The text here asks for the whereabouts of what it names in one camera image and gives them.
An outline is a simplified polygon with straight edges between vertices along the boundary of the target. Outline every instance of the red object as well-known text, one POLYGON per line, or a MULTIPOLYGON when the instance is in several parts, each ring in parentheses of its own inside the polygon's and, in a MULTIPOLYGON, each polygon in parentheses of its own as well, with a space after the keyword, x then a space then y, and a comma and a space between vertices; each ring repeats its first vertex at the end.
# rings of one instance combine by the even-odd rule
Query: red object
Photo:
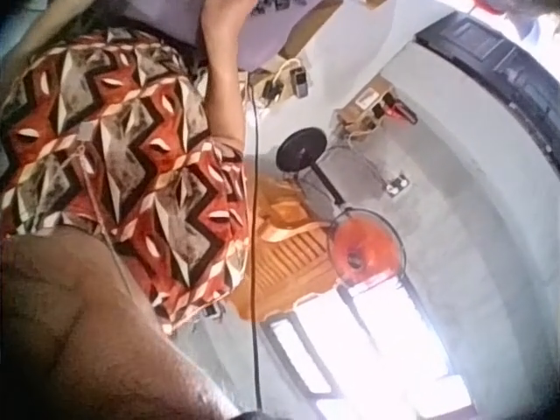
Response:
POLYGON ((341 221, 331 237, 332 265, 347 286, 377 285, 398 276, 403 247, 384 220, 355 211, 341 221))
POLYGON ((479 9, 482 9, 483 11, 486 11, 486 12, 490 13, 491 15, 500 16, 500 15, 503 15, 505 13, 504 11, 499 11, 499 10, 495 9, 494 7, 490 6, 484 0, 474 0, 474 5, 476 7, 478 7, 479 9))

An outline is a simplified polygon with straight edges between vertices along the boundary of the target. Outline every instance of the bright window light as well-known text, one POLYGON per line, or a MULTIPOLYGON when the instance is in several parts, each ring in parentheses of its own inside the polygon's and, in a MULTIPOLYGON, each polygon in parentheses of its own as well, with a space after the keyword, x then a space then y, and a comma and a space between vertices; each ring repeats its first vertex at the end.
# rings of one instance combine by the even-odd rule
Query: bright window light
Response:
POLYGON ((461 376, 451 374, 445 349, 395 278, 367 290, 350 290, 367 333, 331 290, 295 309, 299 324, 332 376, 331 389, 288 319, 272 324, 292 366, 327 420, 416 420, 472 406, 461 376))
POLYGON ((313 393, 331 392, 331 387, 315 365, 312 357, 305 350, 304 344, 292 324, 286 320, 276 322, 272 325, 272 331, 288 355, 292 366, 304 380, 309 390, 313 393))

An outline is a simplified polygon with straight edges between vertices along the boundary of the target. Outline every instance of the plug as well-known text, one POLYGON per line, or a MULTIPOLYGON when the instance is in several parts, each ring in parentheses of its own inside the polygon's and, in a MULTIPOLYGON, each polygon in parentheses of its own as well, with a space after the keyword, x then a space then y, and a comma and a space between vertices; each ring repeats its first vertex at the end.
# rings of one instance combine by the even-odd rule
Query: plug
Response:
POLYGON ((264 88, 262 89, 262 98, 271 104, 272 102, 276 102, 280 99, 280 95, 284 91, 284 84, 277 80, 276 83, 273 83, 272 80, 266 80, 264 84, 264 88))

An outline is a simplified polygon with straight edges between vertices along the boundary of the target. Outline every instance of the skin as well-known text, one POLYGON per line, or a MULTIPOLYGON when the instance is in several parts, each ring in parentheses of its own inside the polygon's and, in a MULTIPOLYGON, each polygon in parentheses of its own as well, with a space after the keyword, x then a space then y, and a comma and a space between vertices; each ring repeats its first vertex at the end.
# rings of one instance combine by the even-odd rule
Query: skin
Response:
MULTIPOLYGON (((38 33, 27 34, 14 51, 33 51, 90 3, 57 0, 31 28, 38 33), (64 18, 53 17, 55 7, 66 11, 64 18)), ((240 150, 245 122, 237 38, 255 3, 206 0, 201 17, 210 61, 208 125, 240 150)), ((48 237, 3 240, 1 253, 2 390, 13 393, 6 402, 23 399, 16 418, 25 406, 40 407, 43 418, 222 420, 239 414, 164 336, 145 295, 123 266, 122 278, 103 242, 61 227, 48 237)))

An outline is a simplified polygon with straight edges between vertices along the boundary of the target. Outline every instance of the red geometric pattern fabric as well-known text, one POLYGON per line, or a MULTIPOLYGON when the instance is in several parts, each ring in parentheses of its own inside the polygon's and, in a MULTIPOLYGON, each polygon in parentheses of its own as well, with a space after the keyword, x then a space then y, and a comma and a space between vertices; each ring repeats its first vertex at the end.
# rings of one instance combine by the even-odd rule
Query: red geometric pattern fabric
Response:
POLYGON ((37 57, 0 121, 0 237, 99 236, 87 177, 117 254, 174 327, 239 284, 249 245, 242 154, 209 136, 186 75, 146 33, 96 31, 37 57))

